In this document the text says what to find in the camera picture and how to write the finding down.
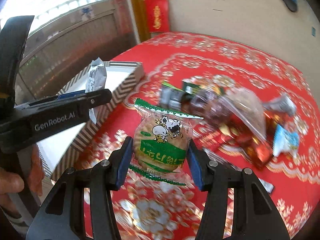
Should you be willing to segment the person's left hand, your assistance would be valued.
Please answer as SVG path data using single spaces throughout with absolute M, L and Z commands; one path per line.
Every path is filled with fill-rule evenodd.
M 42 180 L 44 171 L 39 148 L 35 144 L 31 155 L 31 171 L 27 179 L 28 186 L 39 197 L 43 195 Z M 11 201 L 9 193 L 19 193 L 24 189 L 23 179 L 15 173 L 7 172 L 1 167 L 1 208 L 11 217 L 20 218 L 16 205 Z

